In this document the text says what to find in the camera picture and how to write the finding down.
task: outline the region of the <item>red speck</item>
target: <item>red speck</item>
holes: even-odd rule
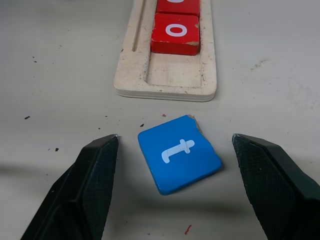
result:
[[[188,235],[188,232],[189,232],[189,230],[190,230],[191,227],[192,227],[192,225],[189,225],[189,226],[188,226],[188,228],[187,228],[187,230],[185,231],[184,235]]]

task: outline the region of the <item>blue wooden block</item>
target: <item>blue wooden block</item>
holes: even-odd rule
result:
[[[162,195],[172,194],[222,166],[196,120],[188,115],[141,132],[138,141]]]

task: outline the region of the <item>wooden tray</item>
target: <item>wooden tray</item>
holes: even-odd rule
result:
[[[211,0],[201,0],[196,56],[150,49],[157,0],[134,0],[114,87],[124,97],[206,102],[217,89]]]

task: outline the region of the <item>table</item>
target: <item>table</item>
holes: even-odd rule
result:
[[[320,183],[320,2],[213,0],[218,89],[204,103],[116,95],[131,6],[130,0],[1,1],[1,239],[22,236],[83,146],[116,133],[118,163],[102,239],[266,240],[232,134],[279,144]],[[195,116],[225,168],[161,196],[137,135],[185,114]]]

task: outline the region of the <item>red tile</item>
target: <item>red tile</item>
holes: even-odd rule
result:
[[[152,52],[196,55],[199,51],[199,43],[198,17],[161,13],[155,15],[151,36]]]
[[[158,0],[157,13],[199,17],[200,0]]]

